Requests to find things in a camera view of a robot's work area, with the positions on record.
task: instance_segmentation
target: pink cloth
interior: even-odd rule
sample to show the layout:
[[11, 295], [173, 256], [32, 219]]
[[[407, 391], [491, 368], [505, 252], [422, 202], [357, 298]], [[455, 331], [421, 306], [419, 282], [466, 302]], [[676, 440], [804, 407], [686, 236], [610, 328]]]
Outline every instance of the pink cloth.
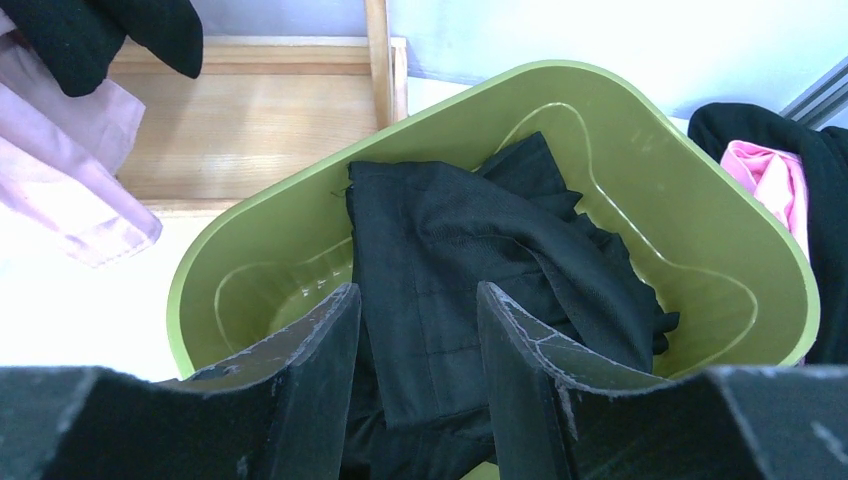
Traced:
[[807, 182], [797, 155], [734, 140], [721, 166], [782, 223], [807, 257]]
[[[12, 28], [0, 10], [0, 35]], [[65, 96], [32, 53], [0, 36], [0, 206], [90, 266], [149, 247], [161, 222], [113, 176], [143, 113], [110, 80], [91, 95]]]

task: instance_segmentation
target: white backdrop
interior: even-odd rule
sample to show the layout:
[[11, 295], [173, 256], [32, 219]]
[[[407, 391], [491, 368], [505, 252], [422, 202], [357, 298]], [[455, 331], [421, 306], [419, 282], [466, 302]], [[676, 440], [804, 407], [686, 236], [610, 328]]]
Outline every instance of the white backdrop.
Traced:
[[[364, 35], [362, 0], [194, 0], [207, 34]], [[410, 74], [475, 84], [540, 59], [612, 70], [664, 112], [780, 110], [848, 56], [845, 0], [389, 0]]]

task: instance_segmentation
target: green plastic bin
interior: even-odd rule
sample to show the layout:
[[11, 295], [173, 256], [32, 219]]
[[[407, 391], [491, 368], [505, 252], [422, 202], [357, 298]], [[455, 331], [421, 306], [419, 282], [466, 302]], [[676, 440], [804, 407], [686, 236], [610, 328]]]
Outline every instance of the green plastic bin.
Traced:
[[239, 203], [189, 247], [168, 299], [182, 375], [299, 318], [349, 281], [347, 164], [474, 169], [540, 130], [578, 208], [621, 234], [636, 272], [680, 311], [654, 373], [792, 365], [819, 322], [809, 264], [769, 212], [621, 78], [576, 62], [510, 70]]

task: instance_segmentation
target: wooden tray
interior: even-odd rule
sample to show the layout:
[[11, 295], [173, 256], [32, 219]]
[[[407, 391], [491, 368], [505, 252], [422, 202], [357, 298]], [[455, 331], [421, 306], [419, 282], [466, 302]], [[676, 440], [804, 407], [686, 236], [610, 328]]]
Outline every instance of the wooden tray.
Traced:
[[219, 208], [405, 118], [406, 41], [388, 43], [372, 75], [366, 38], [208, 37], [196, 80], [126, 45], [110, 75], [147, 110], [119, 181], [156, 211]]

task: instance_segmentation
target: black cloth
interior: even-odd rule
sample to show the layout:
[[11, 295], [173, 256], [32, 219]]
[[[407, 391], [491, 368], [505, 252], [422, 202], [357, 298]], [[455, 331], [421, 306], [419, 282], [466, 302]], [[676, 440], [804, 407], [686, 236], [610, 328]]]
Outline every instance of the black cloth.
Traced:
[[478, 299], [503, 479], [846, 478], [848, 368], [670, 382], [580, 351], [491, 284]]
[[359, 289], [342, 285], [186, 381], [0, 368], [0, 478], [335, 480], [359, 314]]
[[459, 478], [493, 452], [475, 290], [496, 282], [545, 323], [650, 371], [677, 325], [621, 238], [574, 206], [541, 133], [475, 173], [350, 165], [363, 322], [343, 473]]
[[797, 153], [809, 193], [810, 265], [821, 298], [807, 363], [848, 363], [848, 130], [811, 130], [764, 108], [713, 103], [695, 111], [689, 137], [716, 161], [732, 140]]
[[70, 97], [92, 93], [126, 36], [191, 78], [203, 27], [189, 0], [0, 0], [2, 9]]

